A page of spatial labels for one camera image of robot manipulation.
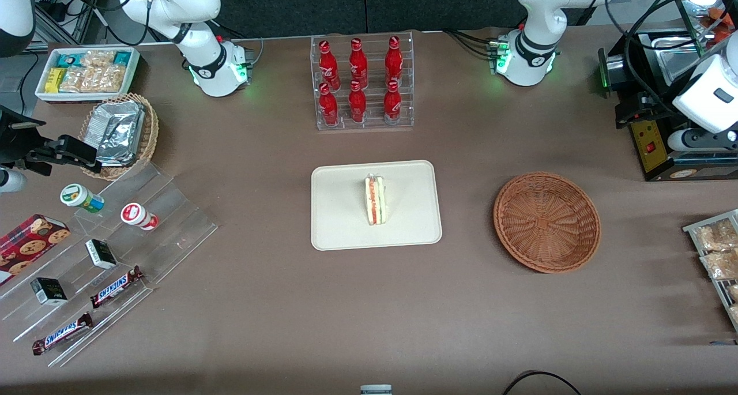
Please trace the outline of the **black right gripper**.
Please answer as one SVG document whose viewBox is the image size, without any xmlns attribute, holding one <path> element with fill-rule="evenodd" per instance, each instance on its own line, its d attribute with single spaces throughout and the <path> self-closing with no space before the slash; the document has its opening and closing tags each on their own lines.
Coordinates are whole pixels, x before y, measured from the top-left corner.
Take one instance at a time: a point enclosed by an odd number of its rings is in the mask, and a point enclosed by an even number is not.
<svg viewBox="0 0 738 395">
<path fill-rule="evenodd" d="M 13 167 L 16 161 L 25 159 L 36 149 L 44 148 L 47 162 L 82 167 L 93 174 L 102 171 L 102 164 L 97 160 L 97 148 L 70 135 L 47 140 L 37 130 L 37 127 L 47 122 L 17 114 L 5 107 L 1 107 L 1 111 L 2 166 Z M 47 162 L 26 161 L 26 169 L 40 176 L 50 176 L 53 167 Z"/>
</svg>

